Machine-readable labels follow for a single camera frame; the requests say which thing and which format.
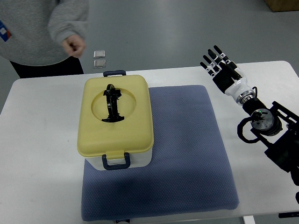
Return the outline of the person's bare hand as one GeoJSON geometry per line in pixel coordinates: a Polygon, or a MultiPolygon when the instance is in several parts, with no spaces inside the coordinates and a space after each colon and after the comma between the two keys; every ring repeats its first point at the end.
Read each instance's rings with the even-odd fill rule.
{"type": "Polygon", "coordinates": [[[71,35],[65,38],[61,43],[68,56],[80,58],[86,48],[85,41],[79,35],[71,35]]]}

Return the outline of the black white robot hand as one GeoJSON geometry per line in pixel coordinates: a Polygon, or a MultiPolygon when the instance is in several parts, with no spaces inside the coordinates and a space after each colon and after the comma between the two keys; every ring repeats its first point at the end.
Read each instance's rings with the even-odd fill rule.
{"type": "Polygon", "coordinates": [[[207,53],[203,55],[205,62],[200,65],[222,93],[231,96],[239,105],[256,96],[253,88],[248,86],[245,74],[218,46],[207,53]]]}

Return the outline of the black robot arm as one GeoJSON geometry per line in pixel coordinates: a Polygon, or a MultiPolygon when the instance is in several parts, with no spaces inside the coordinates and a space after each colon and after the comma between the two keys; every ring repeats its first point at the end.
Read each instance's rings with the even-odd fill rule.
{"type": "Polygon", "coordinates": [[[267,108],[257,98],[242,101],[243,110],[249,115],[237,126],[238,137],[248,144],[262,142],[266,156],[279,168],[291,174],[295,185],[299,184],[299,117],[278,102],[267,108]]]}

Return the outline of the grey sweatshirt sleeve forearm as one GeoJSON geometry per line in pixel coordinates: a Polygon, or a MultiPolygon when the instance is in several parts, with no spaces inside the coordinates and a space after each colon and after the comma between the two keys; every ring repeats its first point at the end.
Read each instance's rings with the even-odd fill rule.
{"type": "Polygon", "coordinates": [[[60,0],[50,15],[48,30],[51,38],[61,44],[71,35],[86,38],[89,1],[60,0]]]}

